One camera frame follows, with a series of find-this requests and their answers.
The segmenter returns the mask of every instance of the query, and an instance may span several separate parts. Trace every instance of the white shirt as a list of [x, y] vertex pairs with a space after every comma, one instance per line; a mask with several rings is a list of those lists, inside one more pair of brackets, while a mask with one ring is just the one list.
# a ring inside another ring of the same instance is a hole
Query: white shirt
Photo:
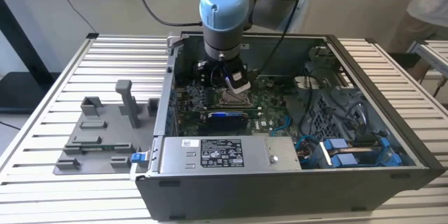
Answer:
[[412, 0], [408, 13], [427, 23], [448, 27], [448, 0]]

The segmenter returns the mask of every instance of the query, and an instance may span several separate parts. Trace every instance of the motherboard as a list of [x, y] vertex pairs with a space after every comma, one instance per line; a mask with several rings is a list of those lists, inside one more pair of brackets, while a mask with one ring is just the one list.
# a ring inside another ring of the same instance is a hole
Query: motherboard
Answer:
[[268, 77], [255, 80], [252, 88], [239, 94], [192, 82], [176, 90], [180, 135], [295, 136], [297, 127], [284, 99], [292, 90], [292, 82]]

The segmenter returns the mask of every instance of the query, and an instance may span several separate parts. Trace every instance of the slotted aluminum surface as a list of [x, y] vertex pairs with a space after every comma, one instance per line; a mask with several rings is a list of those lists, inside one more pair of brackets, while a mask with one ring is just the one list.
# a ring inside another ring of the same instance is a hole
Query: slotted aluminum surface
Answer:
[[[409, 81], [376, 45], [364, 40], [341, 42], [437, 159], [448, 166], [447, 112]], [[119, 79], [133, 81], [133, 95], [139, 101], [160, 95], [165, 44], [167, 38], [124, 36], [100, 36], [85, 42], [47, 101], [44, 99], [7, 150], [11, 156], [8, 153], [1, 156], [0, 162], [5, 161], [5, 165], [0, 173], [0, 223], [156, 223], [128, 174], [56, 176], [52, 169], [77, 121], [85, 95], [117, 103], [120, 98], [115, 95], [113, 83]], [[372, 213], [227, 219], [211, 223], [413, 224], [447, 223], [447, 219], [445, 173], [424, 189], [401, 192]]]

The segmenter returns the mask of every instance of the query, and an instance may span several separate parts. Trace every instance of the blue latch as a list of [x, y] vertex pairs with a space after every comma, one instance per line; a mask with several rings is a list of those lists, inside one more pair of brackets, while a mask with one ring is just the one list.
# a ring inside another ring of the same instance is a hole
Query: blue latch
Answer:
[[132, 153], [131, 156], [131, 162], [132, 163], [143, 163], [144, 161], [147, 161], [147, 153]]

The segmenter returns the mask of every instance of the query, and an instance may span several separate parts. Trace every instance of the blue robot arm cap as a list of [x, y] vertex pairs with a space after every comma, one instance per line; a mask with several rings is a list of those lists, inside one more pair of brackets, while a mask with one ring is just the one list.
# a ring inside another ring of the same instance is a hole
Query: blue robot arm cap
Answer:
[[237, 28], [247, 19], [249, 0], [200, 0], [200, 15], [204, 26], [215, 31]]

